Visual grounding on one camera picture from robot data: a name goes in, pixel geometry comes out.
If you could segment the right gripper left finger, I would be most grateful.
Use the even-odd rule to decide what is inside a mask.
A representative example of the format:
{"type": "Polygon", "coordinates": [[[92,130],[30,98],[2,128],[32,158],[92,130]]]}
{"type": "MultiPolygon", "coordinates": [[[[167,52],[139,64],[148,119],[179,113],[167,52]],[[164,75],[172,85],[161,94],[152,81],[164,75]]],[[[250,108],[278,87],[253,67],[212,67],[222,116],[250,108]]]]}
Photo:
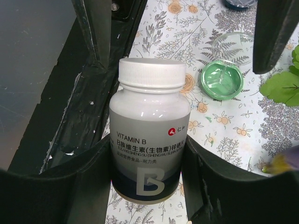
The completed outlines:
{"type": "Polygon", "coordinates": [[[103,224],[110,193],[110,136],[39,175],[0,172],[2,224],[103,224]]]}

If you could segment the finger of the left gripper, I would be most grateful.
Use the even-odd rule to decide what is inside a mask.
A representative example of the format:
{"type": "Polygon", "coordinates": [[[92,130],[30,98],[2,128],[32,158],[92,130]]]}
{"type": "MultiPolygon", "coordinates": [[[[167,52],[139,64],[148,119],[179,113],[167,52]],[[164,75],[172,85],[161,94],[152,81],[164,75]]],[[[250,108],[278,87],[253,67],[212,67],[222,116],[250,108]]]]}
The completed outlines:
{"type": "Polygon", "coordinates": [[[265,74],[274,68],[298,22],[298,0],[257,2],[253,49],[255,74],[265,74]]]}
{"type": "Polygon", "coordinates": [[[92,58],[109,66],[112,26],[110,0],[72,0],[84,40],[92,58]]]}

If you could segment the white vitamin B bottle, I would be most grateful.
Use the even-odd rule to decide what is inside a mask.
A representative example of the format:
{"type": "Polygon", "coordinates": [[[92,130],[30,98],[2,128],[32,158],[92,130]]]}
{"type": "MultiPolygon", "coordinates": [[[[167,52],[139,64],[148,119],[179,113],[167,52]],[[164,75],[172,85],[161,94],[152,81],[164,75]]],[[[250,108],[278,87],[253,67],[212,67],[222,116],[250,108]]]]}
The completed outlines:
{"type": "Polygon", "coordinates": [[[112,184],[128,201],[160,203],[178,186],[191,112],[185,75],[183,62],[119,61],[121,90],[109,104],[112,184]]]}

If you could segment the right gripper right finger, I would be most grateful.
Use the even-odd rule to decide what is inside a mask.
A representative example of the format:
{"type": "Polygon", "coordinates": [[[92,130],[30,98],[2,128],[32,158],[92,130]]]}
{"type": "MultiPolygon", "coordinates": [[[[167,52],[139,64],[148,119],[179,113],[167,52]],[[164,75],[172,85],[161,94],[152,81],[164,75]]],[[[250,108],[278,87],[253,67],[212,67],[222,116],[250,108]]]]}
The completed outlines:
{"type": "Polygon", "coordinates": [[[248,172],[186,139],[182,178],[194,224],[296,224],[299,174],[265,177],[248,172]]]}

